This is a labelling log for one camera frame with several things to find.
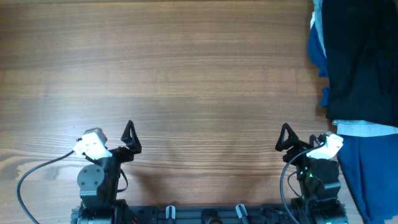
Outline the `black shorts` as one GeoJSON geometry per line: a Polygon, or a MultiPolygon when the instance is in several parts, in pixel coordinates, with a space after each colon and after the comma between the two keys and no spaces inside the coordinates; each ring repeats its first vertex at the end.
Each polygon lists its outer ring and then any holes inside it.
{"type": "Polygon", "coordinates": [[[327,0],[322,9],[328,119],[397,126],[397,6],[327,0]]]}

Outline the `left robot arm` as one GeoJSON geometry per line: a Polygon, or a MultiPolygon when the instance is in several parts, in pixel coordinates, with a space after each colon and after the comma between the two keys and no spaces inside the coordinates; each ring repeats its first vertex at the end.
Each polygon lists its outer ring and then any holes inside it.
{"type": "Polygon", "coordinates": [[[82,223],[138,223],[139,220],[124,199],[117,194],[119,179],[126,178],[121,164],[131,162],[142,152],[134,123],[129,120],[121,136],[125,144],[115,149],[106,147],[107,137],[101,128],[86,130],[73,151],[91,162],[79,172],[81,204],[71,214],[72,224],[82,223]]]}

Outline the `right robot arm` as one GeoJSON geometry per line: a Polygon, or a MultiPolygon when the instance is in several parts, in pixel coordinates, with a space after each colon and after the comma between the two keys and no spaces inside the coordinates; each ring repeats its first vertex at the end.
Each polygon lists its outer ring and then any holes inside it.
{"type": "Polygon", "coordinates": [[[344,206],[338,200],[341,189],[339,163],[332,158],[343,146],[343,138],[333,132],[311,135],[309,142],[299,139],[284,123],[275,150],[287,151],[279,180],[282,206],[289,223],[348,224],[344,206]],[[301,194],[287,203],[284,178],[289,166],[296,168],[301,194]]]}

